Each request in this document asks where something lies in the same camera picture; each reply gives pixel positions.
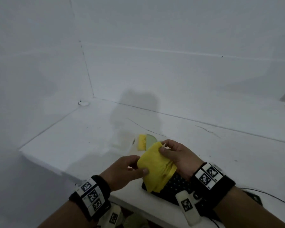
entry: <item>cable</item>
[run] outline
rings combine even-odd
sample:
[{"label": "cable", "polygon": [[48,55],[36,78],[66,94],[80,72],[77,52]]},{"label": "cable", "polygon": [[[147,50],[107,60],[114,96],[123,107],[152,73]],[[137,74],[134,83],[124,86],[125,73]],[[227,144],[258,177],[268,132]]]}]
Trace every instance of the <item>cable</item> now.
[{"label": "cable", "polygon": [[218,224],[215,222],[215,221],[213,221],[211,218],[209,218],[218,228],[220,228],[219,226],[218,226]]},{"label": "cable", "polygon": [[269,196],[271,196],[271,197],[273,197],[273,198],[275,198],[275,199],[277,199],[277,200],[280,200],[281,202],[285,203],[285,201],[283,201],[282,199],[279,199],[278,197],[273,196],[273,195],[271,195],[271,194],[268,194],[268,193],[266,193],[266,192],[264,192],[264,191],[261,191],[261,190],[255,190],[255,189],[251,189],[251,188],[243,188],[243,187],[239,187],[239,188],[240,188],[240,189],[245,189],[245,190],[254,190],[254,191],[258,191],[258,192],[260,192],[260,193],[267,194],[267,195],[269,195]]}]

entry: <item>yellow cloth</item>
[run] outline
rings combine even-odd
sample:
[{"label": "yellow cloth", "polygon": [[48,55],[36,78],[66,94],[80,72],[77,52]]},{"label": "yellow cloth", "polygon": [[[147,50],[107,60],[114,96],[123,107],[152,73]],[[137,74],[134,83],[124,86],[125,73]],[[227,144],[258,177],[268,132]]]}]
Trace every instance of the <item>yellow cloth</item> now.
[{"label": "yellow cloth", "polygon": [[160,142],[154,143],[137,162],[138,168],[149,169],[149,174],[143,178],[148,192],[160,192],[177,169],[170,159],[161,155],[160,147]]}]

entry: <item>person's left hand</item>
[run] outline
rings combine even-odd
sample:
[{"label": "person's left hand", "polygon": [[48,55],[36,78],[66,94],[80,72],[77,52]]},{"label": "person's left hand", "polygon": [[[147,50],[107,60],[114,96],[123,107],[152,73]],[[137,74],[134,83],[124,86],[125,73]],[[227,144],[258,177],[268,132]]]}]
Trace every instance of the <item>person's left hand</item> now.
[{"label": "person's left hand", "polygon": [[120,190],[130,181],[144,177],[149,173],[147,168],[137,168],[139,158],[140,156],[137,155],[121,157],[99,176],[109,184],[111,191]]}]

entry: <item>white tabletop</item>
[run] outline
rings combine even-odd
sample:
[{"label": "white tabletop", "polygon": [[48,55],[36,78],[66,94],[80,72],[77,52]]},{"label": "white tabletop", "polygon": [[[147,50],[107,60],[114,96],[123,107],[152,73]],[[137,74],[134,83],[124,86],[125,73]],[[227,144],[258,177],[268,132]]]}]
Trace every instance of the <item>white tabletop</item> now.
[{"label": "white tabletop", "polygon": [[[238,186],[285,200],[285,143],[100,99],[80,107],[21,151],[47,169],[84,180],[128,155],[140,133],[183,143],[204,161],[216,163]],[[112,192],[110,199],[161,226],[188,227],[178,206],[145,192],[141,184],[141,179],[135,180]],[[267,210],[285,221],[285,204],[253,193],[261,197]],[[196,225],[213,226],[207,218]]]}]

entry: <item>qr code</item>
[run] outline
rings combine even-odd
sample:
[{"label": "qr code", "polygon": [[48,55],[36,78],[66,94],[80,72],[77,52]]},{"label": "qr code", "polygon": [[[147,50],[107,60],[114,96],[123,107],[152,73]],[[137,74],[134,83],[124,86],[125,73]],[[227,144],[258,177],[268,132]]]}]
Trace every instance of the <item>qr code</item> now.
[{"label": "qr code", "polygon": [[110,223],[115,224],[118,218],[118,214],[112,213],[111,218],[110,218]]},{"label": "qr code", "polygon": [[181,201],[181,205],[182,205],[183,209],[185,210],[185,212],[187,212],[188,210],[191,210],[193,208],[189,199],[185,199],[185,200]]},{"label": "qr code", "polygon": [[203,174],[202,176],[200,176],[199,180],[201,180],[201,182],[207,186],[208,183],[211,181],[211,178],[209,178],[206,174]]},{"label": "qr code", "polygon": [[212,166],[206,170],[206,172],[211,176],[211,177],[215,177],[218,172],[216,171],[216,169],[214,169]]},{"label": "qr code", "polygon": [[91,193],[89,193],[87,196],[91,202],[93,202],[96,198],[98,198],[96,190],[92,190]]},{"label": "qr code", "polygon": [[100,201],[100,199],[97,199],[97,200],[95,201],[95,203],[92,204],[92,206],[93,206],[93,208],[94,208],[94,211],[96,212],[96,211],[99,209],[99,207],[101,207],[101,201]]},{"label": "qr code", "polygon": [[85,192],[85,191],[87,191],[88,189],[90,189],[91,187],[92,187],[91,183],[89,183],[89,182],[87,181],[85,184],[83,184],[83,185],[81,186],[81,189]]}]

